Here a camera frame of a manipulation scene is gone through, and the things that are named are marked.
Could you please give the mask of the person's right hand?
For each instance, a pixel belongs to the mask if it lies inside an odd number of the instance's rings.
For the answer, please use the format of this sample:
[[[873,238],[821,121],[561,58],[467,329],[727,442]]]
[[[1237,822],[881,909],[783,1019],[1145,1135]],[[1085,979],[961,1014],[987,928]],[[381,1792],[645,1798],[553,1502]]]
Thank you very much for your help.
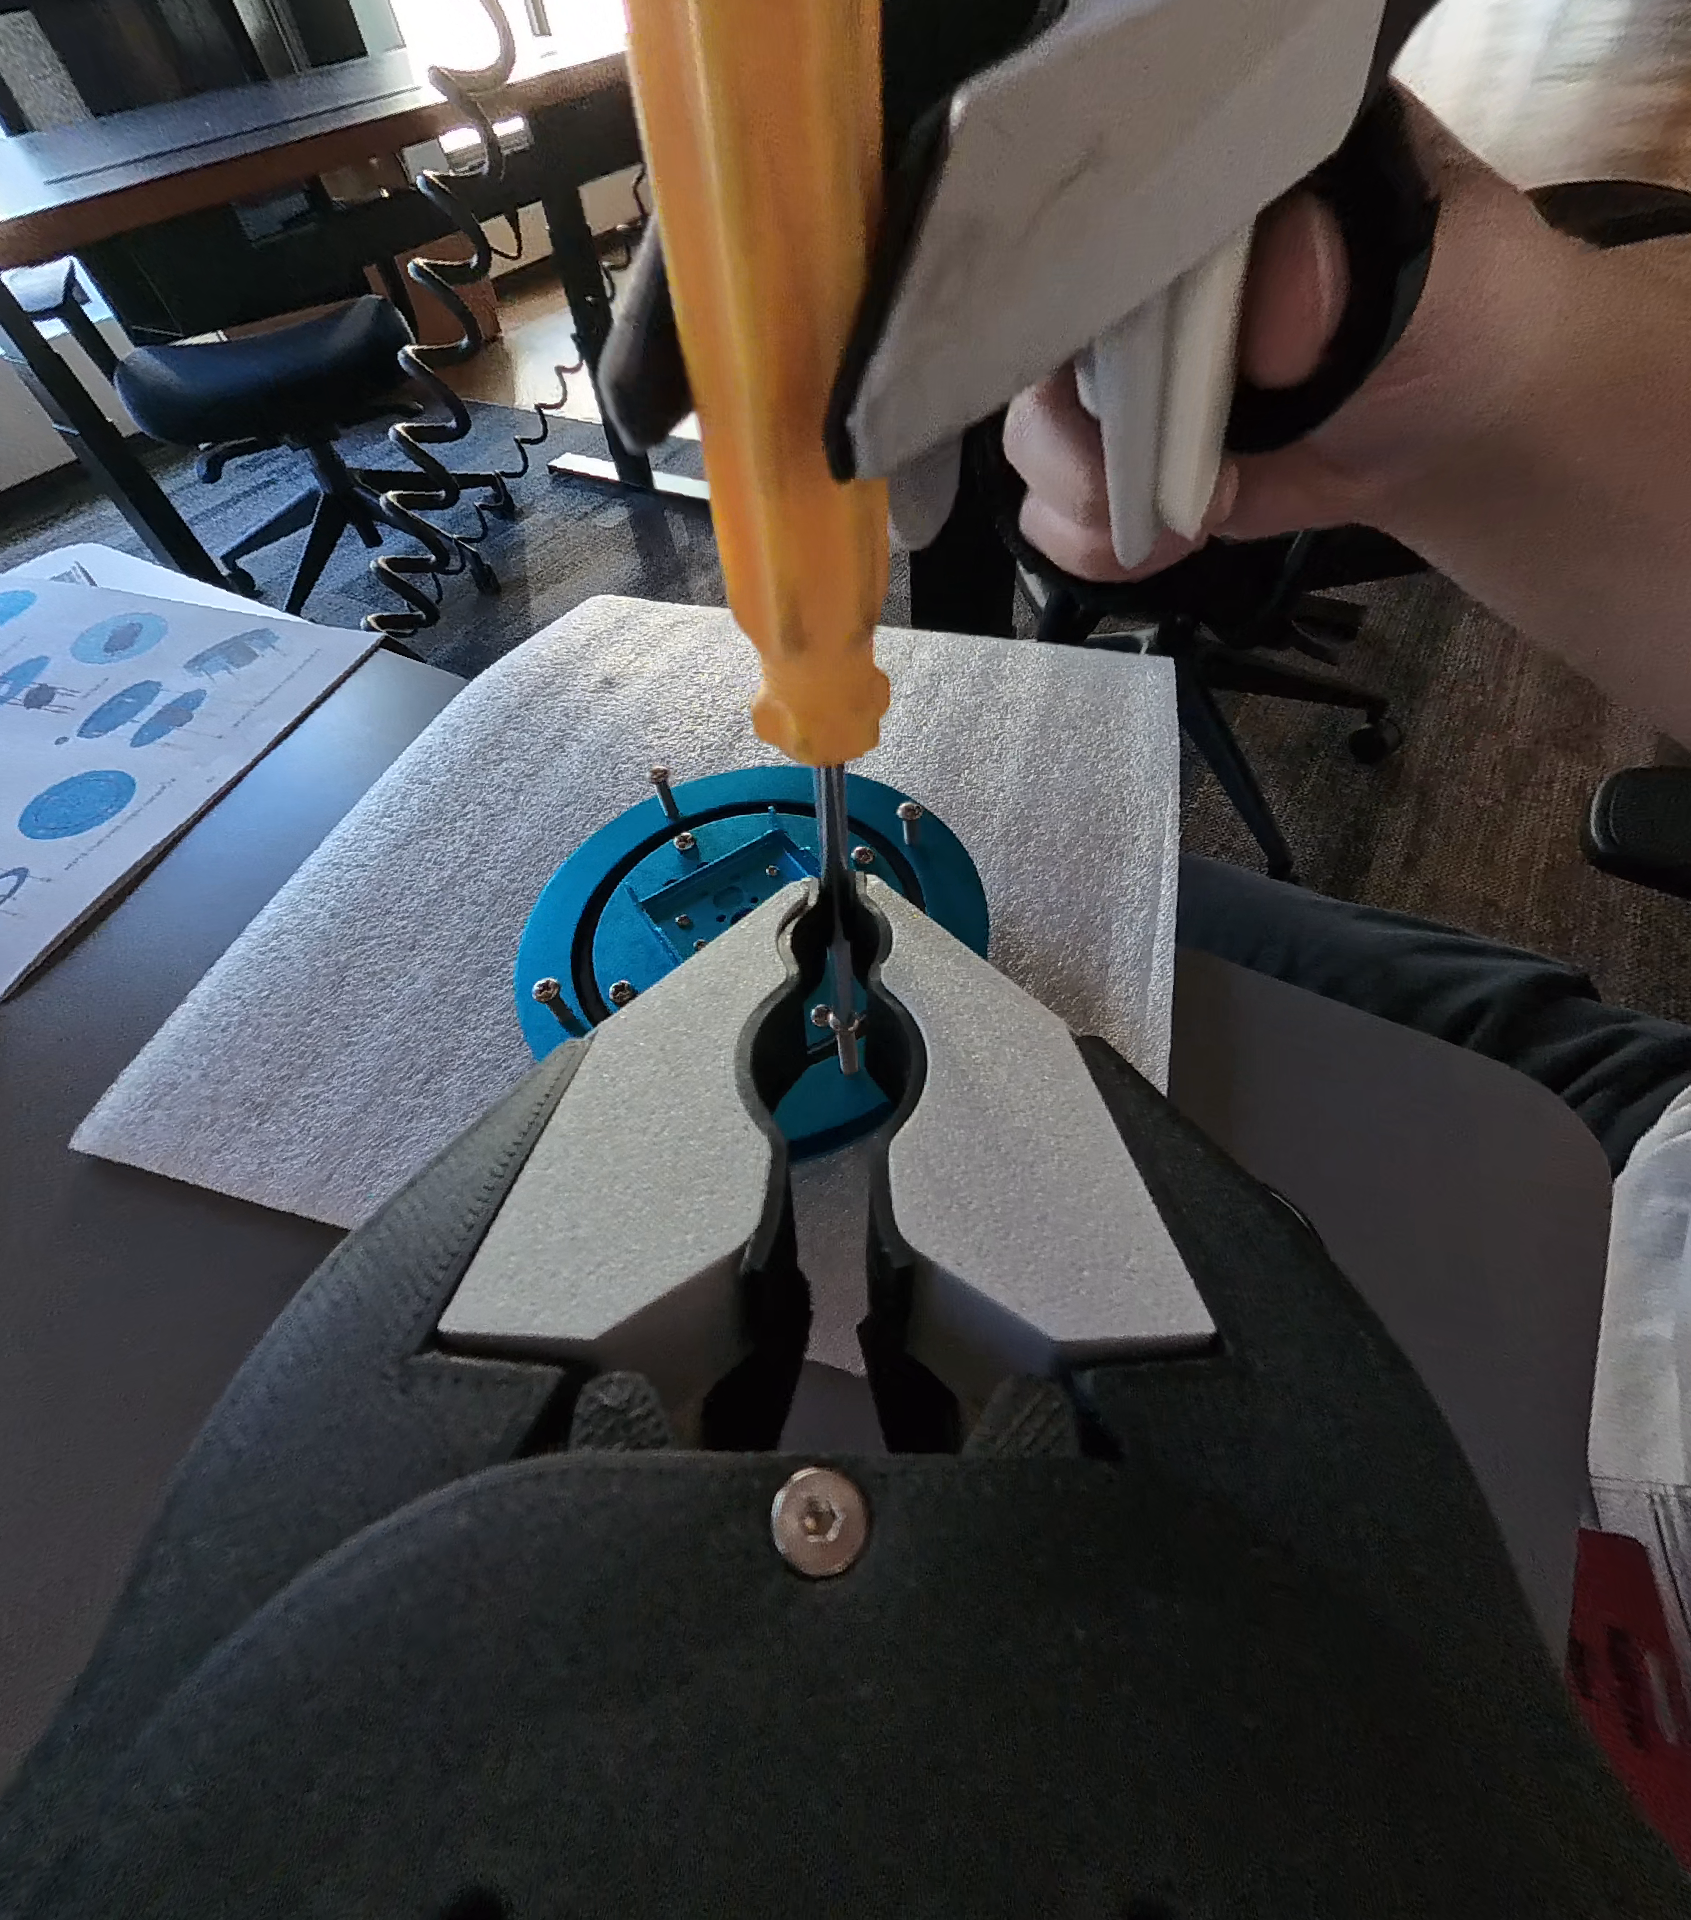
[[[1408,89],[1392,86],[1414,163],[1436,198],[1428,276],[1408,326],[1370,377],[1311,435],[1227,456],[1199,535],[1257,540],[1336,524],[1402,532],[1416,487],[1504,420],[1528,377],[1520,335],[1548,286],[1584,262],[1526,195],[1484,166]],[[1265,212],[1241,303],[1239,368],[1263,387],[1313,371],[1348,288],[1342,239],[1307,192]],[[1133,582],[1179,562],[1195,540],[1165,532],[1119,564],[1099,422],[1071,364],[1015,396],[1001,453],[1023,482],[1017,532],[1087,582]]]

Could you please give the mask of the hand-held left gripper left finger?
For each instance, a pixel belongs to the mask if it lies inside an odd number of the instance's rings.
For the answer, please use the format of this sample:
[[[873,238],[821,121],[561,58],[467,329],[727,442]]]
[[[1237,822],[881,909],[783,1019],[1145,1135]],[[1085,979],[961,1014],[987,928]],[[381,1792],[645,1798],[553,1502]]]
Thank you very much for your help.
[[[559,1048],[567,1069],[435,1335],[447,1349],[639,1374],[675,1434],[775,1446],[805,1355],[787,1149],[757,1088],[799,978],[801,881]]]

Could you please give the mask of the person's dark trousers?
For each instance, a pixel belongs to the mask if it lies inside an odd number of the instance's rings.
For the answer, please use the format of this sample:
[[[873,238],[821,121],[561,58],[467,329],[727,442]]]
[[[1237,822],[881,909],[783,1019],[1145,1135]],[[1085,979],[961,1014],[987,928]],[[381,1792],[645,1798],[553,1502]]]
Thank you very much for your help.
[[[1562,961],[1183,854],[1177,937],[1496,1061],[1558,1097],[1612,1171],[1691,1090],[1691,1026],[1604,1002]]]

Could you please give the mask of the white foam sheet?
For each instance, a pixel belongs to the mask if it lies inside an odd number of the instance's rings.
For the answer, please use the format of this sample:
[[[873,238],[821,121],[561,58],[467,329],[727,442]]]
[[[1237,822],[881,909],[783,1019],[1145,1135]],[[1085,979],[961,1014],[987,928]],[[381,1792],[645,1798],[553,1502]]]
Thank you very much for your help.
[[[869,778],[937,814],[989,905],[981,957],[1159,1075],[1177,728],[1163,663],[885,629]],[[533,1060],[515,965],[545,881],[657,794],[755,766],[753,653],[721,611],[599,595],[457,693],[73,1133],[89,1156],[363,1224]],[[867,1293],[871,1140],[787,1163],[797,1267]]]

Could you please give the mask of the printed instruction manual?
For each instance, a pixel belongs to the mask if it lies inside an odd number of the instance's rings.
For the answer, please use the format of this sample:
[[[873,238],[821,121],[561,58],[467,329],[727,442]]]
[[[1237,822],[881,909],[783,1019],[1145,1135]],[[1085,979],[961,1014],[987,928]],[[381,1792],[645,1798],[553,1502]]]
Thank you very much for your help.
[[[375,649],[93,541],[0,574],[0,999]]]

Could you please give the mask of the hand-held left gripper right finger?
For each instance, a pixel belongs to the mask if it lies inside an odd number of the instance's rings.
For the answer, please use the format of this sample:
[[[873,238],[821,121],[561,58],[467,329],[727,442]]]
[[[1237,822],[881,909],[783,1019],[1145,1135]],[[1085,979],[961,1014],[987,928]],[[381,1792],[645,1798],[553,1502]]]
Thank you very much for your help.
[[[993,1389],[1217,1349],[1065,1019],[859,881],[871,1138],[859,1347],[885,1443],[953,1451]]]

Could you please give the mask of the yellow handled screwdriver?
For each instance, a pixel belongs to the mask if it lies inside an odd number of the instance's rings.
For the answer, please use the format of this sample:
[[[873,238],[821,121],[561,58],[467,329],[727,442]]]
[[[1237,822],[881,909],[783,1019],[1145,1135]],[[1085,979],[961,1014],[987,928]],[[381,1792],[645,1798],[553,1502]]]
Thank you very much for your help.
[[[627,59],[759,738],[815,769],[829,1006],[857,1009],[845,766],[879,739],[887,492],[827,464],[875,239],[879,6],[631,1]]]

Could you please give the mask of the dark blue stool chair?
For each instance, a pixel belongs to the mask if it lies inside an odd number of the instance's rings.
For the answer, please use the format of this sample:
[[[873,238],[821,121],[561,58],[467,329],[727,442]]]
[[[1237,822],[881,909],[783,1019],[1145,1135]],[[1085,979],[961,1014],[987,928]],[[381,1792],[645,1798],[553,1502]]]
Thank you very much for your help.
[[[301,614],[341,535],[377,548],[393,525],[381,494],[423,483],[409,470],[351,468],[335,449],[341,432],[395,409],[397,355],[409,344],[393,302],[365,295],[233,340],[133,347],[117,364],[123,409],[153,439],[195,447],[201,479],[271,447],[297,449],[315,470],[311,490],[225,548],[221,564],[241,594],[257,592],[241,566],[249,554],[305,532],[283,601]]]

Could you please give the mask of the blue round metal turntable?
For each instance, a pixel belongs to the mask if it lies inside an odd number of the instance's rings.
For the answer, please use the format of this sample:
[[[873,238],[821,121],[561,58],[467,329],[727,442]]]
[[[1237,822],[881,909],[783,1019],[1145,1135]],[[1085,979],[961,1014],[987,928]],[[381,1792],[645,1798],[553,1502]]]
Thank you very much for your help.
[[[641,800],[597,828],[545,881],[521,929],[515,999],[521,1036],[535,1060],[587,1039],[631,1009],[635,1042],[659,1034],[661,1016],[713,1011],[745,989],[771,995],[785,979],[777,952],[787,908],[809,903],[821,873],[821,832],[807,769],[777,764],[685,780],[673,787],[679,822],[657,798]],[[847,775],[847,863],[869,896],[901,896],[977,955],[989,946],[989,905],[957,833],[923,807],[917,846],[897,818],[905,791]],[[531,1002],[539,978],[557,978],[589,1034],[569,1036]],[[795,1049],[771,1053],[761,1077],[791,1163],[821,1158],[877,1131],[895,1097],[869,1065],[839,1071],[831,1036],[809,1021],[831,1002],[829,961],[807,972]]]

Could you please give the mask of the dark grey desk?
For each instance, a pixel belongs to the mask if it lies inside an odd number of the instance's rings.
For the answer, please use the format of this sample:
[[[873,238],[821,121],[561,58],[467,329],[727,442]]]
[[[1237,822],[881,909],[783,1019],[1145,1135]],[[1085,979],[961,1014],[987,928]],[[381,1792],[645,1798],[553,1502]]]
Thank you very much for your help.
[[[371,657],[0,1006],[0,1792],[89,1658],[163,1479],[335,1240],[67,1140],[459,688]],[[1171,1097],[1311,1220],[1410,1357],[1558,1659],[1600,1149],[1492,1061],[1201,952],[1177,964]]]

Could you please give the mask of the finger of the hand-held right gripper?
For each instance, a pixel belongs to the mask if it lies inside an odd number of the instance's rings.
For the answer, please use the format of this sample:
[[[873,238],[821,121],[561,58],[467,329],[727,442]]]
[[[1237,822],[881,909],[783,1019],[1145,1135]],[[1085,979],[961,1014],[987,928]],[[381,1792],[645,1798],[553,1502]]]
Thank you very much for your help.
[[[665,274],[665,246],[649,222],[617,282],[607,340],[593,390],[617,439],[645,453],[693,413],[693,392]]]
[[[1356,274],[1313,374],[1235,377],[1265,206],[1299,182]],[[1075,364],[1113,548],[1191,540],[1221,449],[1313,432],[1386,353],[1386,6],[1057,3],[913,125],[827,413],[893,535],[947,522],[963,433]]]

